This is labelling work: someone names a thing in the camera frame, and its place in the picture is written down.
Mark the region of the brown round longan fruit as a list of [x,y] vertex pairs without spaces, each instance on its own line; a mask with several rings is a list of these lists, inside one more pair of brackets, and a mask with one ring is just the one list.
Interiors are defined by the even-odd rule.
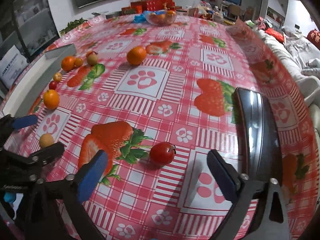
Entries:
[[91,54],[89,57],[86,58],[87,64],[90,66],[94,66],[98,62],[98,55]]

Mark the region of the small yellow cherry tomato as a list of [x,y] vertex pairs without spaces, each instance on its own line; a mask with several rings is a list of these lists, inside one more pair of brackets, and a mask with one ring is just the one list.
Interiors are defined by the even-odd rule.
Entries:
[[84,63],[83,59],[80,57],[77,57],[74,61],[74,67],[79,68],[83,65],[83,63]]

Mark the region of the grey white tray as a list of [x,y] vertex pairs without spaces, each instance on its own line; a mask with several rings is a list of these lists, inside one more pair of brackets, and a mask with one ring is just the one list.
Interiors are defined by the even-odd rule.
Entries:
[[75,45],[68,44],[45,52],[33,62],[17,79],[13,90],[1,104],[1,116],[27,115],[38,96],[48,87],[53,75],[61,70],[61,61],[75,54]]

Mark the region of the small yellow kumquat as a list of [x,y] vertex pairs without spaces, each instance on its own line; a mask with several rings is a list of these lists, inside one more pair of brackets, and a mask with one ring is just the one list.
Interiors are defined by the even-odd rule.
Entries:
[[57,83],[61,82],[62,80],[62,74],[60,72],[57,72],[53,76],[53,80]]

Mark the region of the blue plastic bag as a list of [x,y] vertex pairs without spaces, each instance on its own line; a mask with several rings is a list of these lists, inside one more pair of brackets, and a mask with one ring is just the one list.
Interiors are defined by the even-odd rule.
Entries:
[[145,23],[147,19],[144,14],[135,15],[132,23]]

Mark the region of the tiny yellow kumquat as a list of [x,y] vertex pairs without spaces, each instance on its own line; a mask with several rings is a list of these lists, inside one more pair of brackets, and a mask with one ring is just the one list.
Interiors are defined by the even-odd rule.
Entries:
[[39,139],[40,148],[46,148],[54,143],[54,138],[49,133],[44,133]]

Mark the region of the red gift boxes stack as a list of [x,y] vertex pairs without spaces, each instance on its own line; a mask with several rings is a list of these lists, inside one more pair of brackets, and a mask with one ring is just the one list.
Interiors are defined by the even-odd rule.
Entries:
[[131,2],[128,7],[122,8],[121,14],[141,14],[144,11],[176,10],[177,8],[181,9],[181,6],[177,6],[174,0],[140,0]]

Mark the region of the small red cherry tomato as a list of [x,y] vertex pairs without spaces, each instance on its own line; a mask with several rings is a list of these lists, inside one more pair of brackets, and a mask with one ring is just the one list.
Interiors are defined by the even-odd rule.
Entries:
[[50,83],[49,83],[49,89],[50,90],[56,90],[56,88],[57,88],[57,82],[56,81],[51,81]]

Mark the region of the grey white quilt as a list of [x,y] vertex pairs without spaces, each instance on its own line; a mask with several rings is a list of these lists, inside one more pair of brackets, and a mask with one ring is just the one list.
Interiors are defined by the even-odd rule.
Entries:
[[319,106],[319,49],[300,31],[282,27],[284,42],[265,30],[256,29],[257,36],[271,49],[298,85],[307,106]]

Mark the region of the wooden dining chair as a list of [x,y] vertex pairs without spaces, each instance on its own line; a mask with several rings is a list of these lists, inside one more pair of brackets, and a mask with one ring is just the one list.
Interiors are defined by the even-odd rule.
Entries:
[[232,20],[237,20],[241,14],[240,6],[236,4],[230,4],[228,7],[228,17]]

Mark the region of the strawberry pattern tablecloth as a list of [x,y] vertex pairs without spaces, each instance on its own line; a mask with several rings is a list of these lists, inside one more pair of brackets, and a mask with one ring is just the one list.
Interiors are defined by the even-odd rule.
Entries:
[[[132,16],[95,20],[54,47],[94,50],[99,66],[67,73],[57,87],[60,104],[49,112],[38,99],[37,125],[12,135],[6,147],[28,156],[43,133],[65,145],[51,172],[57,180],[78,168],[85,137],[98,124],[114,154],[114,169],[84,207],[106,239],[207,239],[231,204],[204,164],[211,149],[232,165],[239,154],[232,94],[251,89],[270,101],[283,158],[283,191],[290,237],[306,229],[316,208],[319,161],[303,95],[287,69],[243,22],[233,27],[179,16],[169,27],[134,24]],[[133,66],[127,53],[146,49]],[[154,164],[151,148],[169,142],[173,161]]]

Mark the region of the glass fruit bowl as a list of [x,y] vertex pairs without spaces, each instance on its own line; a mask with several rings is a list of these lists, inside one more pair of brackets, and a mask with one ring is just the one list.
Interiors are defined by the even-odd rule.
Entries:
[[149,24],[156,26],[168,26],[176,21],[177,14],[175,16],[168,17],[166,10],[159,11],[145,11],[144,15]]

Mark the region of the white printed sack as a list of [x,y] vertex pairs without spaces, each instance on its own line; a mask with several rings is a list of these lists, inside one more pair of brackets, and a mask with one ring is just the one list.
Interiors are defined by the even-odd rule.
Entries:
[[28,61],[25,56],[21,54],[18,48],[13,45],[1,59],[0,71],[1,81],[7,89],[10,89],[21,74],[27,67]]

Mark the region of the orange in glass bowl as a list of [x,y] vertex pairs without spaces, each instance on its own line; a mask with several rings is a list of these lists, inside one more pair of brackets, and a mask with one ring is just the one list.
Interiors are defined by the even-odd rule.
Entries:
[[174,10],[167,10],[166,11],[166,15],[168,17],[171,17],[171,16],[175,16],[176,15],[176,12]]

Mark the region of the orange mandarin by tray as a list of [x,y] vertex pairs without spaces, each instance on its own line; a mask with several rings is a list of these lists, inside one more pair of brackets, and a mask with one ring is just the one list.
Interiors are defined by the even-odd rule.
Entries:
[[61,68],[65,72],[69,72],[74,68],[76,58],[74,56],[67,56],[61,62]]

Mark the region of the orange mandarin with stem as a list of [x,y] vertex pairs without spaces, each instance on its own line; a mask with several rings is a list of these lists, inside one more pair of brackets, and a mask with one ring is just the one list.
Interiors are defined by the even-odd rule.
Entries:
[[53,90],[47,90],[43,95],[43,103],[48,110],[54,110],[58,107],[60,98],[58,93]]

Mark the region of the red embroidered pillow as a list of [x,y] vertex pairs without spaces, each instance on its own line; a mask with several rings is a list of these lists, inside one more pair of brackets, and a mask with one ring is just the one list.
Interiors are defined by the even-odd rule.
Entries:
[[320,32],[316,29],[310,31],[307,39],[320,50]]

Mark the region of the red folded cloth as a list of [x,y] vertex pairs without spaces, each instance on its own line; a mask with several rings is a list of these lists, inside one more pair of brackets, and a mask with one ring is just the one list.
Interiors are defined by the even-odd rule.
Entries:
[[278,42],[284,43],[284,35],[279,33],[278,31],[268,28],[265,30],[265,33],[267,33],[270,36],[273,36]]

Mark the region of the large orange mandarin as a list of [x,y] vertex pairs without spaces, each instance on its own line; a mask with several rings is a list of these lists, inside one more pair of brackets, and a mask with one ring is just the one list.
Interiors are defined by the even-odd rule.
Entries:
[[146,49],[141,46],[137,46],[127,53],[126,59],[129,64],[138,66],[144,61],[146,55]]

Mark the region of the green leafy vegetables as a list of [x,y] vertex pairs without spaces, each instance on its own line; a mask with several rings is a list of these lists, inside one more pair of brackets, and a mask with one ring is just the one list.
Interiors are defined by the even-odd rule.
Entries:
[[85,22],[87,22],[87,20],[83,19],[83,18],[68,22],[67,27],[65,27],[64,29],[60,30],[60,35],[61,36],[65,35],[69,31],[73,30],[74,28],[78,27],[79,25],[81,25],[81,24],[83,24]]

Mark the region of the glass display cabinet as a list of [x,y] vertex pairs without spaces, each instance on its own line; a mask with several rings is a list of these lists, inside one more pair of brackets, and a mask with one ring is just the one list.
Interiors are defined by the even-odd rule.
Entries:
[[1,57],[15,46],[33,61],[58,38],[48,0],[1,0]]

